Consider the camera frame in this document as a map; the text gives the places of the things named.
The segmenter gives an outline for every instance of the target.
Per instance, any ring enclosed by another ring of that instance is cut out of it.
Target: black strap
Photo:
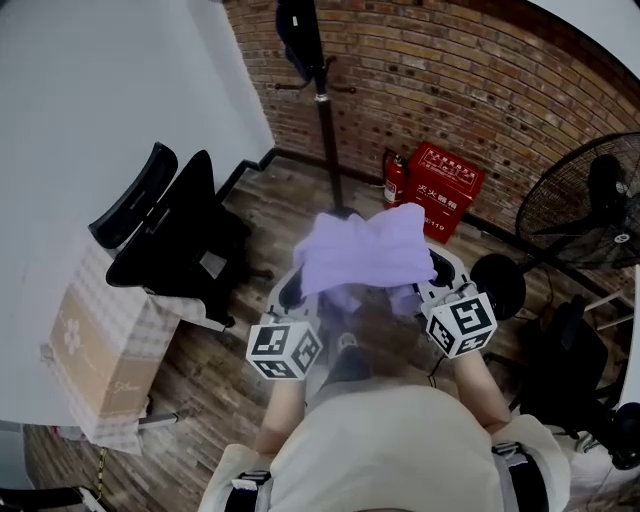
[[[504,443],[493,447],[509,468],[513,490],[520,512],[549,512],[547,487],[534,458],[520,443]]]
[[[270,478],[268,471],[247,471],[233,479],[233,489],[227,498],[225,512],[254,512],[258,491]]]

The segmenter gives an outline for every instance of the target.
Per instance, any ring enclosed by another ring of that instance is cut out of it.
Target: red box
[[[478,195],[484,172],[428,142],[408,165],[404,202],[424,208],[424,234],[444,244]]]

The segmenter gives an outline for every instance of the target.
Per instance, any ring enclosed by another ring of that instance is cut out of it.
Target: white shirt
[[[437,389],[402,386],[340,395],[314,409],[271,463],[269,511],[501,511],[491,447],[504,441],[519,441],[540,455],[536,462],[549,510],[563,510],[569,464],[532,416],[515,418],[492,437],[459,401]],[[256,452],[228,447],[200,512],[224,511],[221,486],[256,467]]]

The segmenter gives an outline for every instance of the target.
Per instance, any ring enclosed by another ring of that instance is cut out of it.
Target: fan stand
[[[486,292],[493,306],[496,320],[515,315],[527,296],[524,274],[558,254],[573,237],[564,236],[552,243],[542,254],[521,265],[503,254],[488,254],[480,258],[471,269],[471,280],[480,292]]]

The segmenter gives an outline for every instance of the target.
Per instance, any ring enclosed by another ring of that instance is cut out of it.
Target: purple cloth
[[[413,203],[368,221],[358,215],[343,220],[321,213],[311,234],[293,251],[294,265],[302,267],[302,295],[331,290],[330,300],[352,312],[359,302],[338,287],[394,288],[390,291],[394,313],[409,314],[415,308],[411,300],[415,294],[398,287],[436,277],[423,226],[424,209]]]

